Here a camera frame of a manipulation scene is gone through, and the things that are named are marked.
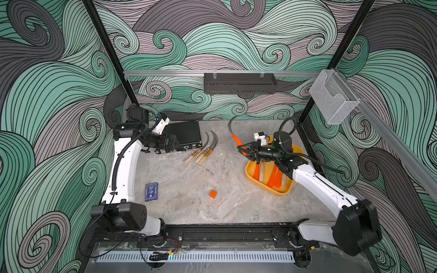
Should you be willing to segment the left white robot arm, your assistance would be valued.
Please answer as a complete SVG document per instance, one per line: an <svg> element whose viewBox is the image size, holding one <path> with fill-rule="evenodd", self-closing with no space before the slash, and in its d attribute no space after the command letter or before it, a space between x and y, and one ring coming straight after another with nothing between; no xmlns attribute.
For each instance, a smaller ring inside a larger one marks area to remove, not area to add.
<svg viewBox="0 0 437 273"><path fill-rule="evenodd" d="M179 141L176 135L164 133L170 123L164 114L159 114L150 126L148 110L133 104L127 108L126 117L126 122L113 129L114 160L109 185L100 204L92 207L91 226L105 232L163 236L164 221L149 216L146 207L134 201L134 179L142 151L172 152Z"/></svg>

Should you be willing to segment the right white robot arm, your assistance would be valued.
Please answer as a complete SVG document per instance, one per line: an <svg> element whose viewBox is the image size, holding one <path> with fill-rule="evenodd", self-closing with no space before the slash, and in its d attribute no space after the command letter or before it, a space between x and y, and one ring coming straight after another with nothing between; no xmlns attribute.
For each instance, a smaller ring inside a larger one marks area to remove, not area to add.
<svg viewBox="0 0 437 273"><path fill-rule="evenodd" d="M335 246L350 256L368 250L382 240L376 206L341 190L317 172L316 159L295 152L291 133L283 130L284 120L272 137L259 135L253 142L242 143L236 136L240 154L252 162L273 162L279 174L302 185L317 197L335 217L334 223L303 220L297 225L297 244L321 242Z"/></svg>

